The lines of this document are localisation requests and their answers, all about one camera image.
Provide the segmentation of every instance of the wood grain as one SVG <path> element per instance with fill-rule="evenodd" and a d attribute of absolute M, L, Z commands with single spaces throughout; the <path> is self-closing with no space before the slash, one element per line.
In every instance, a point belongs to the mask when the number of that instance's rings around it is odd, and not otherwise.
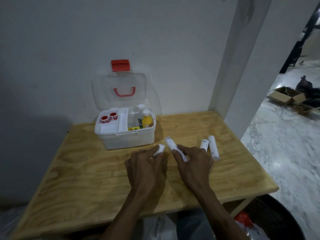
<path fill-rule="evenodd" d="M 209 135 L 215 136 L 220 153 L 220 160 L 210 173 L 210 186 L 221 203 L 278 190 L 272 178 L 213 112 L 158 116 L 154 145 L 165 144 L 164 138 L 170 136 L 177 144 L 199 146 Z M 94 133 L 94 123 L 74 125 L 12 238 L 72 232 L 112 221 L 130 191 L 124 161 L 133 151 L 154 145 L 105 150 Z M 165 152 L 166 175 L 141 216 L 198 206 L 167 147 Z"/>

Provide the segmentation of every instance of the bottle label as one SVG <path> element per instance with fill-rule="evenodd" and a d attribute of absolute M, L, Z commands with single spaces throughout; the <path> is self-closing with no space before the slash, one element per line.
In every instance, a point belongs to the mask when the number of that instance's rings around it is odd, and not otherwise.
<path fill-rule="evenodd" d="M 142 119 L 138 119 L 138 123 L 139 123 L 140 129 L 142 129 L 142 128 L 143 128 L 143 126 L 142 126 Z"/>

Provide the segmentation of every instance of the forearm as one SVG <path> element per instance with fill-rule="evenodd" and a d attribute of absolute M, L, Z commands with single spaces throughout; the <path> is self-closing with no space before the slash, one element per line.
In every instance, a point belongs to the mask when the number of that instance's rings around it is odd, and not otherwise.
<path fill-rule="evenodd" d="M 217 240 L 248 240 L 244 231 L 223 208 L 210 187 L 198 190 L 195 197 L 204 210 Z"/>
<path fill-rule="evenodd" d="M 146 200 L 146 196 L 131 190 L 121 210 L 100 240 L 129 240 Z"/>

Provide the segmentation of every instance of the open lid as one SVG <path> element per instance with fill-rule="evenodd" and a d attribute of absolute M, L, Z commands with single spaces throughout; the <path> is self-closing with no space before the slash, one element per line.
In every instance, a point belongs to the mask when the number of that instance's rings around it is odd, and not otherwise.
<path fill-rule="evenodd" d="M 161 114 L 160 100 L 145 72 L 131 70 L 99 75 L 91 81 L 91 88 L 100 111 L 144 104 L 152 106 L 157 115 Z"/>

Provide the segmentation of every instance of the white bottle cap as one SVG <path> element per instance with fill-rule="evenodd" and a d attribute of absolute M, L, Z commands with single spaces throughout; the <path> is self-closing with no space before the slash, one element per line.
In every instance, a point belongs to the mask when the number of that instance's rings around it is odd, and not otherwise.
<path fill-rule="evenodd" d="M 150 115 L 150 111 L 148 109 L 145 109 L 143 112 L 142 112 L 143 116 L 147 117 Z"/>

